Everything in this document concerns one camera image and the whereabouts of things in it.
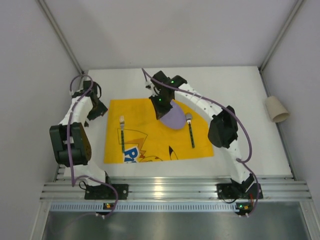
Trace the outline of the lilac plate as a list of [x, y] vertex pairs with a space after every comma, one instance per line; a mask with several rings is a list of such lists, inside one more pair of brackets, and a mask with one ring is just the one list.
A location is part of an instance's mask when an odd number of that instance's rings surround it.
[[175, 101], [172, 100], [170, 104], [172, 108], [159, 121], [172, 130], [181, 130], [187, 122], [185, 113]]

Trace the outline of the fork with teal handle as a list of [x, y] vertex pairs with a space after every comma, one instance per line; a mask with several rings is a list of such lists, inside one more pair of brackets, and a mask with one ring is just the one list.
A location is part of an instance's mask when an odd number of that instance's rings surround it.
[[125, 152], [125, 136], [124, 136], [124, 127], [125, 127], [125, 118], [123, 115], [119, 117], [120, 124], [120, 134], [121, 134], [121, 150], [122, 153]]

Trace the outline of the spoon with teal handle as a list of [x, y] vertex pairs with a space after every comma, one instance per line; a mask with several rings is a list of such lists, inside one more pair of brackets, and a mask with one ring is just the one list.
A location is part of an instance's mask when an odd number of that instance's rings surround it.
[[193, 136], [193, 130], [192, 130], [192, 119], [193, 116], [191, 113], [186, 113], [185, 114], [186, 122], [188, 124], [188, 130], [189, 130], [189, 135], [190, 135], [190, 141], [191, 141], [191, 146], [194, 149], [195, 148], [195, 141], [194, 141], [194, 136]]

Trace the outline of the yellow printed cloth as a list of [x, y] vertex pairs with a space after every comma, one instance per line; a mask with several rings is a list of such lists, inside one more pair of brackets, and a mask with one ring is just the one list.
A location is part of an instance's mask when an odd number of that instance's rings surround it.
[[[180, 130], [166, 127], [156, 119], [149, 99], [113, 99], [109, 102], [104, 163], [146, 163], [213, 157], [214, 148], [204, 137], [209, 129], [207, 122], [184, 103], [176, 103], [185, 114], [192, 114], [195, 148], [192, 148], [188, 125]], [[120, 116], [124, 116], [124, 153]]]

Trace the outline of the beige paper cup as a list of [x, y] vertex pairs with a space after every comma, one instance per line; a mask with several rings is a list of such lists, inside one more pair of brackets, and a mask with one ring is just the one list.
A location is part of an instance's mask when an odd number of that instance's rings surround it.
[[283, 106], [281, 101], [275, 96], [269, 96], [265, 100], [265, 106], [270, 117], [270, 120], [273, 123], [281, 123], [285, 121], [289, 116], [290, 113], [288, 110]]

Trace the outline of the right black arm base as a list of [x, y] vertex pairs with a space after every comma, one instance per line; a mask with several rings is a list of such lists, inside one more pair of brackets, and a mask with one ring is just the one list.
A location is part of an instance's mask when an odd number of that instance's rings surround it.
[[258, 188], [257, 183], [253, 183], [249, 188], [245, 188], [237, 182], [219, 183], [216, 185], [218, 199], [220, 200], [249, 200], [251, 197], [263, 199], [261, 188]]

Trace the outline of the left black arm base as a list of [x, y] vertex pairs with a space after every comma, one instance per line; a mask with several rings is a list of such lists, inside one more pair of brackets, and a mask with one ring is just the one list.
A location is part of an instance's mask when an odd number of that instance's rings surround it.
[[[129, 194], [128, 184], [112, 184], [112, 187], [116, 190], [119, 200], [126, 200]], [[106, 185], [97, 186], [85, 186], [85, 200], [115, 200], [116, 194], [113, 189]]]

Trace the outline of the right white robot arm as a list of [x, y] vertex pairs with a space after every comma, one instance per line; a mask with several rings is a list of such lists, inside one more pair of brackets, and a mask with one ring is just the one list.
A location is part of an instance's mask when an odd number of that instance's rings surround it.
[[201, 95], [183, 77], [166, 76], [163, 71], [150, 76], [144, 72], [145, 87], [151, 91], [149, 99], [155, 111], [155, 117], [172, 129], [180, 129], [187, 123], [187, 118], [179, 101], [195, 110], [207, 123], [208, 131], [204, 137], [212, 146], [221, 149], [230, 170], [229, 188], [236, 194], [244, 195], [252, 187], [258, 187], [255, 174], [246, 163], [252, 157], [252, 143], [248, 139], [248, 157], [242, 158], [238, 142], [238, 130], [243, 128], [232, 106], [223, 106]]

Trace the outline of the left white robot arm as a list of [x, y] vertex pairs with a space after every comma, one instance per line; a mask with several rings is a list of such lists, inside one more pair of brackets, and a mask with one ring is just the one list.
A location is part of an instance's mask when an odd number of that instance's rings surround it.
[[91, 161], [92, 146], [86, 133], [89, 122], [108, 111], [100, 97], [101, 87], [94, 81], [84, 81], [82, 89], [71, 93], [64, 118], [49, 129], [55, 160], [70, 170], [73, 184], [78, 179], [86, 179], [92, 186], [107, 182], [106, 172]]

